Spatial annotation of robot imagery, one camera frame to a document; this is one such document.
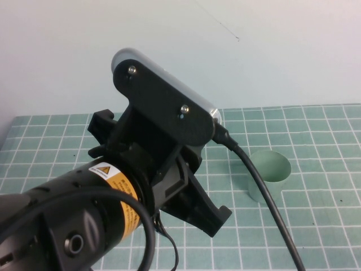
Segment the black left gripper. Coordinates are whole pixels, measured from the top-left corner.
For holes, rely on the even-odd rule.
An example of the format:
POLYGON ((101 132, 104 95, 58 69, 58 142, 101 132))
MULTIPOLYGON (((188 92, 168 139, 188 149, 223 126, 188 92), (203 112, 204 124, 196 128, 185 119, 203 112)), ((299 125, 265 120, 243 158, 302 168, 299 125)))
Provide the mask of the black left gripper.
POLYGON ((232 215, 226 206, 216 207, 197 180, 201 147, 153 147, 149 150, 151 217, 159 211, 189 223, 214 237, 232 215))

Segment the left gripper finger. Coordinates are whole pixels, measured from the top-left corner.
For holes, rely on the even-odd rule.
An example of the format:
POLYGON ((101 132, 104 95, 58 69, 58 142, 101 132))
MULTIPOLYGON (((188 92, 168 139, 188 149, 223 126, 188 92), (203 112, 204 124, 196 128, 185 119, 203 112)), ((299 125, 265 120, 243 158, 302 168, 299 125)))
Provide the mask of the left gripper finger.
POLYGON ((93 114, 88 126, 88 131, 93 136, 106 136, 114 127, 114 113, 109 109, 105 109, 93 114))

